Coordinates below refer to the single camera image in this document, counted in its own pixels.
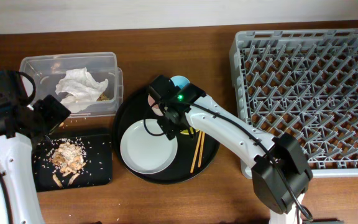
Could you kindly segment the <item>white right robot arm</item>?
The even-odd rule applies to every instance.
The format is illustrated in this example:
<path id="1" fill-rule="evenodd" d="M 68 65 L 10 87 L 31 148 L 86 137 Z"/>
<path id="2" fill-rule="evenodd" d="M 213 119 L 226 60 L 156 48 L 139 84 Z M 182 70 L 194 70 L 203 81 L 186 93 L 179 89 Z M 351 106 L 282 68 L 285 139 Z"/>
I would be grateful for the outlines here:
<path id="1" fill-rule="evenodd" d="M 181 129 L 198 129 L 250 167 L 254 193 L 269 208 L 271 223 L 313 220 L 311 212 L 301 203 L 313 173 L 292 135 L 275 137 L 248 125 L 191 83 L 184 88 L 173 84 L 151 85 L 150 95 L 162 110 L 162 129 L 167 135 Z"/>

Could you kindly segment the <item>white napkin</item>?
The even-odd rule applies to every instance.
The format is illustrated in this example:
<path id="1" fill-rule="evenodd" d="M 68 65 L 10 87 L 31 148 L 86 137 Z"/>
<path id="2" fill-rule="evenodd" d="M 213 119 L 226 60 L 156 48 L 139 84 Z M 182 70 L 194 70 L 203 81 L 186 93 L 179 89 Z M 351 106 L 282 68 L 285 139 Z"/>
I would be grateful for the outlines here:
<path id="1" fill-rule="evenodd" d="M 97 82 L 87 68 L 67 70 L 66 75 L 56 85 L 55 93 L 66 93 L 61 100 L 72 113 L 85 110 L 85 103 L 94 103 L 104 93 L 109 84 L 108 79 Z"/>

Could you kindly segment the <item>grey plate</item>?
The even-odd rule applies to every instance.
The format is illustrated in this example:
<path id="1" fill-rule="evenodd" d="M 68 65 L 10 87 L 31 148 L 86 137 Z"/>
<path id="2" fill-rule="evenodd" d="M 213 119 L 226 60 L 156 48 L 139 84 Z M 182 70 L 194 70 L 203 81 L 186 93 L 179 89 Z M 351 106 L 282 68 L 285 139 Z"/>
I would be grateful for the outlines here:
<path id="1" fill-rule="evenodd" d="M 120 153 L 130 170 L 156 174 L 173 162 L 178 150 L 177 138 L 169 140 L 165 135 L 149 134 L 161 131 L 156 119 L 140 120 L 127 128 L 121 139 Z"/>

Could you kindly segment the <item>wooden chopstick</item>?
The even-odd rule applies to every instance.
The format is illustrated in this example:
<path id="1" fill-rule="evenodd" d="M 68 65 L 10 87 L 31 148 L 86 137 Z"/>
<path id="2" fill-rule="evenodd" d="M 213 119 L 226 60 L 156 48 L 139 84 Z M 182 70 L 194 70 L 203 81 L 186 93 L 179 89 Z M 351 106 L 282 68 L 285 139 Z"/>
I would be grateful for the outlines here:
<path id="1" fill-rule="evenodd" d="M 192 163 L 191 163 L 191 169 L 190 169 L 190 173 L 191 173 L 191 174 L 192 174 L 193 171 L 194 171 L 195 164 L 196 164 L 196 160 L 197 160 L 197 156 L 198 156 L 198 153 L 199 153 L 199 150 L 200 150 L 200 147 L 201 147 L 202 133 L 203 133 L 203 132 L 200 131 L 200 132 L 199 132 L 199 135 L 198 135 L 198 140 L 197 140 L 197 143 L 196 143 L 195 153 L 194 153 L 193 160 L 192 160 Z"/>
<path id="2" fill-rule="evenodd" d="M 198 146 L 198 149 L 199 149 L 198 167 L 201 167 L 201 163 L 202 163 L 202 159 L 203 159 L 203 148 L 204 148 L 205 133 L 201 131 L 199 137 L 200 137 L 200 143 L 199 143 L 199 146 Z"/>

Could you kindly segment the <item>yellow bowl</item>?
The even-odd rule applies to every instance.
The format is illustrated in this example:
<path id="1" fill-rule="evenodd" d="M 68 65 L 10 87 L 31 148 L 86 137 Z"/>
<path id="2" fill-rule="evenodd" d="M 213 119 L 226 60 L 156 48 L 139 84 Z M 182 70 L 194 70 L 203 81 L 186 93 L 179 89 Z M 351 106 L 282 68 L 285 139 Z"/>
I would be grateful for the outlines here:
<path id="1" fill-rule="evenodd" d="M 197 129 L 190 128 L 190 129 L 182 130 L 182 131 L 180 132 L 180 134 L 189 136 L 190 134 L 194 135 L 194 134 L 197 133 L 197 132 L 198 132 Z"/>

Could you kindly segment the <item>grey dishwasher rack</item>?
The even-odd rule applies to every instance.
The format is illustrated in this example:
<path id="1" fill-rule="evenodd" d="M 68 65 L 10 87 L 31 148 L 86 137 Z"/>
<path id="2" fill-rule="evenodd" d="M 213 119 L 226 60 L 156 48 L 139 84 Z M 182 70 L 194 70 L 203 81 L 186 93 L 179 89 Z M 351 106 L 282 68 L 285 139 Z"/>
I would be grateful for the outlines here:
<path id="1" fill-rule="evenodd" d="M 229 58 L 240 119 L 292 134 L 315 177 L 358 177 L 358 29 L 240 31 Z"/>

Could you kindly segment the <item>blue cup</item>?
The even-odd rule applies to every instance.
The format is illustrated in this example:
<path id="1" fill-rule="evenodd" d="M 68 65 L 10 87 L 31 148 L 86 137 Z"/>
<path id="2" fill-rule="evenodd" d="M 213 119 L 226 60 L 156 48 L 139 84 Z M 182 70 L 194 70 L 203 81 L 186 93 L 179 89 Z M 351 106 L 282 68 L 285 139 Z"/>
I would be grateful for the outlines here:
<path id="1" fill-rule="evenodd" d="M 190 83 L 189 79 L 181 75 L 171 77 L 171 81 L 175 86 L 179 87 L 180 89 L 183 89 L 187 84 Z"/>

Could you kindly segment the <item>pink cup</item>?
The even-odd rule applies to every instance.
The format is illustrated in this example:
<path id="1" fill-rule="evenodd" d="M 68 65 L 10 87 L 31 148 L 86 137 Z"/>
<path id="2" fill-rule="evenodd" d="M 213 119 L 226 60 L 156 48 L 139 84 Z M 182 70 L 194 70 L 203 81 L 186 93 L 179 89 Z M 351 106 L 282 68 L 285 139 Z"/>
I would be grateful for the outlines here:
<path id="1" fill-rule="evenodd" d="M 148 95 L 147 101 L 148 101 L 148 104 L 152 107 L 152 111 L 157 116 L 163 116 L 163 113 L 159 109 L 158 104 L 155 102 L 155 100 L 150 95 Z"/>

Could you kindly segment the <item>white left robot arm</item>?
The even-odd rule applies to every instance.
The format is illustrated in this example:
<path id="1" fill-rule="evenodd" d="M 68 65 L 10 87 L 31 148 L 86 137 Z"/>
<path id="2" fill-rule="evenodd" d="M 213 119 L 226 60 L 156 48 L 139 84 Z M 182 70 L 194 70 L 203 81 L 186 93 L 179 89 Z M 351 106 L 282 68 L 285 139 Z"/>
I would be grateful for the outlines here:
<path id="1" fill-rule="evenodd" d="M 53 96 L 32 108 L 7 98 L 0 104 L 0 223 L 43 223 L 32 172 L 33 148 L 69 117 Z"/>

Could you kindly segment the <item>clear plastic bin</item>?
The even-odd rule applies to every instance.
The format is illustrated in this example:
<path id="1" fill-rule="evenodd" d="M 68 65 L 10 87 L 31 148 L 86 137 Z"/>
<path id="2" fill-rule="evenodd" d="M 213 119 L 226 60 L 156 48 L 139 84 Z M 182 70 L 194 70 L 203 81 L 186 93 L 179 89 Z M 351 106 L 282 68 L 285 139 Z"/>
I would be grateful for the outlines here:
<path id="1" fill-rule="evenodd" d="M 23 79 L 34 101 L 52 95 L 72 118 L 113 116 L 122 103 L 122 70 L 112 52 L 26 57 L 19 70 L 35 82 Z"/>

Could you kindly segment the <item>black round tray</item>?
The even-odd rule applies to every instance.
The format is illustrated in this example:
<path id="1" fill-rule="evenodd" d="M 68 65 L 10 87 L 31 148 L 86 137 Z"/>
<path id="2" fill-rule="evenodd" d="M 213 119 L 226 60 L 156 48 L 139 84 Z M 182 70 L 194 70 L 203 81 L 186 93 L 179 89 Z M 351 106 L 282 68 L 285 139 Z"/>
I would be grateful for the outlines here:
<path id="1" fill-rule="evenodd" d="M 120 152 L 120 143 L 126 129 L 135 122 L 141 120 L 144 111 L 149 108 L 147 102 L 147 88 L 142 87 L 130 95 L 119 107 L 112 126 L 112 149 L 120 162 L 123 161 Z M 219 142 L 211 136 L 204 137 L 201 165 L 195 166 L 190 172 L 197 143 L 197 138 L 190 138 L 182 134 L 177 135 L 178 152 L 173 162 L 163 171 L 157 174 L 141 174 L 135 171 L 131 173 L 140 179 L 154 184 L 177 184 L 196 177 L 204 171 L 213 161 L 219 149 Z"/>

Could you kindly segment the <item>black rectangular tray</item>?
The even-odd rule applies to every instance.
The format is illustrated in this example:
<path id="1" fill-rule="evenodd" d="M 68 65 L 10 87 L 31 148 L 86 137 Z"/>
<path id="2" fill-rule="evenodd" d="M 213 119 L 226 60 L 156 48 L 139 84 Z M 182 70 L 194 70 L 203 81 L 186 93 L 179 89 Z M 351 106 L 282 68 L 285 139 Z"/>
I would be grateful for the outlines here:
<path id="1" fill-rule="evenodd" d="M 40 142 L 32 151 L 32 171 L 37 192 L 59 190 L 53 180 L 55 174 L 64 189 L 106 185 L 112 181 L 111 137 L 107 129 L 85 129 L 53 133 Z M 85 154 L 86 165 L 79 176 L 69 184 L 69 176 L 64 177 L 49 160 L 58 144 L 71 141 L 80 145 Z"/>

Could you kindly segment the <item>left wooden chopstick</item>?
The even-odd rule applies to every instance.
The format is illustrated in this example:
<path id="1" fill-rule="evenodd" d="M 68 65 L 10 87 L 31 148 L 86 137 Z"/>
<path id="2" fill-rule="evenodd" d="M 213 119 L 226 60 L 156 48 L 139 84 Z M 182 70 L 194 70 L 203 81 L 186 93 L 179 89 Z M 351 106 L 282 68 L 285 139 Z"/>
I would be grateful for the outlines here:
<path id="1" fill-rule="evenodd" d="M 197 143 L 196 143 L 195 153 L 194 153 L 193 160 L 192 160 L 192 163 L 191 163 L 191 169 L 190 169 L 190 173 L 191 173 L 191 174 L 192 174 L 193 171 L 194 171 L 195 164 L 196 164 L 196 160 L 197 160 L 197 156 L 198 156 L 198 153 L 199 153 L 199 150 L 200 150 L 200 147 L 201 147 L 202 133 L 203 133 L 203 132 L 200 131 L 200 132 L 199 132 L 199 135 L 198 135 L 198 140 L 197 140 Z"/>

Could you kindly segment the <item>right wooden chopstick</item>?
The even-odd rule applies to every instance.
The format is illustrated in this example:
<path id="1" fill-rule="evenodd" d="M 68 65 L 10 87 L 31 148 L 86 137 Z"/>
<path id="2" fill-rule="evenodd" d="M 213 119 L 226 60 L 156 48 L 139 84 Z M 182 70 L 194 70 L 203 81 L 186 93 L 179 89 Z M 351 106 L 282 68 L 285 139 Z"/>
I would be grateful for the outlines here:
<path id="1" fill-rule="evenodd" d="M 200 137 L 200 143 L 199 143 L 199 146 L 198 146 L 198 149 L 199 149 L 198 167 L 201 167 L 201 163 L 202 163 L 202 159 L 203 159 L 203 148 L 204 148 L 205 133 L 201 131 L 199 137 Z"/>

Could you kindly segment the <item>rice and food scraps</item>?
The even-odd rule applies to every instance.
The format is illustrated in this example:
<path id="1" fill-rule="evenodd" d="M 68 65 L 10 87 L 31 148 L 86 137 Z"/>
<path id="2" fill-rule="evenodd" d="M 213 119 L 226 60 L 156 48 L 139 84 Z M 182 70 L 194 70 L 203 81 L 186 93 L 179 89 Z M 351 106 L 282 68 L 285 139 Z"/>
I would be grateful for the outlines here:
<path id="1" fill-rule="evenodd" d="M 79 186 L 80 181 L 87 178 L 85 185 L 94 185 L 91 179 L 96 177 L 91 172 L 92 149 L 89 141 L 83 138 L 59 138 L 48 142 L 46 158 L 42 159 L 42 168 L 51 168 L 50 177 L 54 187 L 64 189 Z"/>

